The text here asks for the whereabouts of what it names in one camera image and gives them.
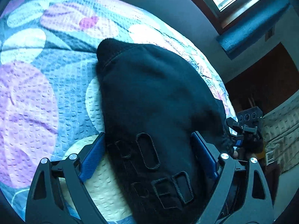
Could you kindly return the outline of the person's right hand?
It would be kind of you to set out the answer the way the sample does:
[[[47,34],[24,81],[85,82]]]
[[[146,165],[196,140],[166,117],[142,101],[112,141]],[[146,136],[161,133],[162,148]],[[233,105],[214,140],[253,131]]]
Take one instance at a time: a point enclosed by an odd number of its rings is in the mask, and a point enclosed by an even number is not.
[[[237,150],[234,150],[233,152],[233,158],[238,159],[239,158],[239,152]]]

